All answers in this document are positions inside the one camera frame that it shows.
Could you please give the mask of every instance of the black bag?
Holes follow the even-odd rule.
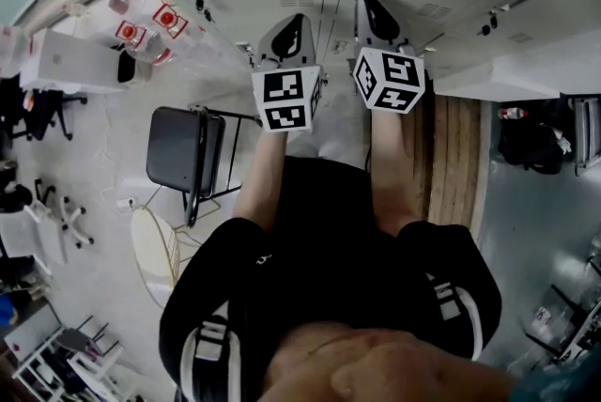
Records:
[[[499,152],[511,165],[545,175],[562,171],[563,152],[553,129],[532,119],[503,120]]]

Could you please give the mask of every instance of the white cube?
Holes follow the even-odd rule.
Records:
[[[362,48],[353,78],[370,110],[408,113],[425,92],[424,61],[406,54]]]
[[[253,73],[254,99],[265,131],[313,128],[320,73],[319,66]]]

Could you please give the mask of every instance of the black t-shirt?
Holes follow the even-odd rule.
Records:
[[[391,237],[376,229],[365,172],[286,159],[273,232],[230,220],[182,274],[162,317],[162,360],[179,382],[186,337],[225,301],[230,328],[240,335],[245,377],[257,390],[282,338],[308,322],[412,332],[469,357],[469,320],[443,322],[432,277],[468,290],[487,342],[499,322],[501,297],[467,228],[416,222]]]

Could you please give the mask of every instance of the wooden floor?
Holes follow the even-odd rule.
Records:
[[[424,96],[403,116],[417,207],[434,224],[470,227],[480,151],[480,102]]]

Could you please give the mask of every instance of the black and white pattern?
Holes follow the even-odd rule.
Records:
[[[359,62],[359,69],[357,70],[357,81],[359,82],[359,86],[365,96],[366,100],[369,100],[369,97],[374,92],[376,88],[376,75],[367,64],[367,60],[365,56],[362,57]]]
[[[321,81],[317,79],[316,87],[313,89],[313,95],[311,95],[311,117],[316,115],[319,99],[321,99]]]
[[[386,82],[419,86],[420,78],[415,69],[415,61],[400,54],[382,54]]]
[[[304,106],[285,106],[265,110],[272,130],[305,127]]]
[[[302,98],[300,70],[278,71],[265,75],[263,101],[285,101]]]
[[[406,91],[397,88],[389,88],[384,86],[384,89],[379,94],[378,100],[374,106],[380,108],[390,108],[397,111],[405,111],[409,104],[417,97],[414,91]]]

